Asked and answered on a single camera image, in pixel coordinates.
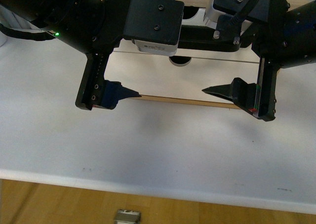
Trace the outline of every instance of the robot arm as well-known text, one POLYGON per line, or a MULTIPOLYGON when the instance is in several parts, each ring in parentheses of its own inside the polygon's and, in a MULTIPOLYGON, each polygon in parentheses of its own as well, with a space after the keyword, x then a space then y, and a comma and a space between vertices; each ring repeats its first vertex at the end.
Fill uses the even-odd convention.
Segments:
POLYGON ((0 0, 0 4, 87 55, 76 106, 114 109, 139 94, 104 80, 107 61, 121 41, 142 52, 173 56, 177 48, 235 52, 252 44, 261 58, 257 83, 236 78, 203 91, 232 101, 247 113, 275 118, 280 68, 316 60, 316 3, 289 11, 286 0, 209 0, 204 23, 182 25, 176 0, 0 0))

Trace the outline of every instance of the cable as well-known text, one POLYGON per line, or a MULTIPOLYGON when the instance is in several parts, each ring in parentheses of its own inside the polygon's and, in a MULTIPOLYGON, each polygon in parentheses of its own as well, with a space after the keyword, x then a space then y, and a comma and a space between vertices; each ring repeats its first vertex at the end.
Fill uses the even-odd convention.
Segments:
POLYGON ((0 31, 9 37, 22 39, 22 40, 45 41, 45 40, 55 39, 55 37, 53 37, 52 35, 46 32, 43 32, 43 33, 22 32, 22 31, 7 28, 1 23, 0 23, 0 31))
POLYGON ((233 18, 230 20, 230 24, 238 25, 246 20, 246 17, 250 12, 255 8, 259 0, 249 0, 246 5, 241 9, 240 12, 237 12, 233 18))

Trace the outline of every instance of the red marking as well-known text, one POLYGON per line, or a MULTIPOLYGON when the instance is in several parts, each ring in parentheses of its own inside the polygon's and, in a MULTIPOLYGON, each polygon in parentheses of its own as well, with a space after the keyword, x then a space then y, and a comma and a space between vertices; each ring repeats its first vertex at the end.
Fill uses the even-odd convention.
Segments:
POLYGON ((248 109, 251 113, 257 112, 258 110, 256 108, 248 109))

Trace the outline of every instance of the white tabletop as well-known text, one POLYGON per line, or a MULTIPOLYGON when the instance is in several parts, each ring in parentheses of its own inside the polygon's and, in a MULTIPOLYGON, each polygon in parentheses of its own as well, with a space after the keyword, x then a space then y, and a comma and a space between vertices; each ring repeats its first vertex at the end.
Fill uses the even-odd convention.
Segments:
POLYGON ((77 109, 85 61, 58 40, 0 47, 0 178, 316 214, 315 64, 281 71, 265 123, 133 99, 77 109))

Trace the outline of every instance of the wooden floor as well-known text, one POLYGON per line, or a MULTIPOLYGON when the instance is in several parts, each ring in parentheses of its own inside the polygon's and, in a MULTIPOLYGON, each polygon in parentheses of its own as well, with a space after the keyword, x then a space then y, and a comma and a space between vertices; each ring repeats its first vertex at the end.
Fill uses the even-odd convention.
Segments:
POLYGON ((141 224, 315 224, 316 215, 3 181, 0 224, 113 224, 118 209, 141 224))

